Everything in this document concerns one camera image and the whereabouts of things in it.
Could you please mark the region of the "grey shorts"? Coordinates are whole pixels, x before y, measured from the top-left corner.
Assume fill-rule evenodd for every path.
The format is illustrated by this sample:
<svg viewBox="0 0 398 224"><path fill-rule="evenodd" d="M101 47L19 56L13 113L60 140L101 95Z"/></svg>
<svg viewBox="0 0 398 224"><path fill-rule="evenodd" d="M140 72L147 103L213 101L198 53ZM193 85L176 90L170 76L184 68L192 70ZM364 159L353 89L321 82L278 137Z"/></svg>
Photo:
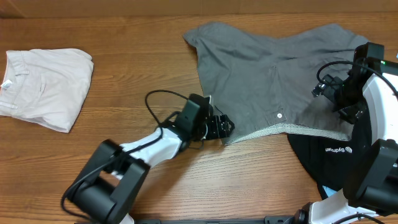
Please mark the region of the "grey shorts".
<svg viewBox="0 0 398 224"><path fill-rule="evenodd" d="M365 37L328 24L274 39L210 22L184 39L197 52L203 93L235 125L225 144L279 133L350 139L353 126L312 90L319 69L346 78L346 62Z"/></svg>

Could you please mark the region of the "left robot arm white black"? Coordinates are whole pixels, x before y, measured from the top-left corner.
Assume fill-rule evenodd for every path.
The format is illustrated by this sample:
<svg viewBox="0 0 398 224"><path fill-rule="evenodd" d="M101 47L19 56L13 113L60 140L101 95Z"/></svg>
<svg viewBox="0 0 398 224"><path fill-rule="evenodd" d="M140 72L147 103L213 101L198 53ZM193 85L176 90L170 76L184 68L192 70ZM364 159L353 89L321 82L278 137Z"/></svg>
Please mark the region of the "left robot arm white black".
<svg viewBox="0 0 398 224"><path fill-rule="evenodd" d="M124 144L103 141L63 193L61 209L89 223L133 223L129 211L151 168L192 142L227 138L234 131L226 114L214 113L211 96L192 93L184 99L182 110L154 119L152 134Z"/></svg>

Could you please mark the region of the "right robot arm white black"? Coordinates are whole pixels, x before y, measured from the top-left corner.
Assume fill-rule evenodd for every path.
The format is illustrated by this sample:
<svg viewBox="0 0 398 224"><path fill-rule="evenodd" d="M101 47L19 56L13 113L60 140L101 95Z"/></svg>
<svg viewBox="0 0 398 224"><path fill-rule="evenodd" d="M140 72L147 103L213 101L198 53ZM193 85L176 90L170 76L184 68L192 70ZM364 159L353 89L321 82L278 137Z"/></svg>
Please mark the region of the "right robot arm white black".
<svg viewBox="0 0 398 224"><path fill-rule="evenodd" d="M397 64L360 57L345 80L327 77L315 89L351 123L349 141L291 134L289 143L319 186L322 199L291 223L380 223L397 213Z"/></svg>

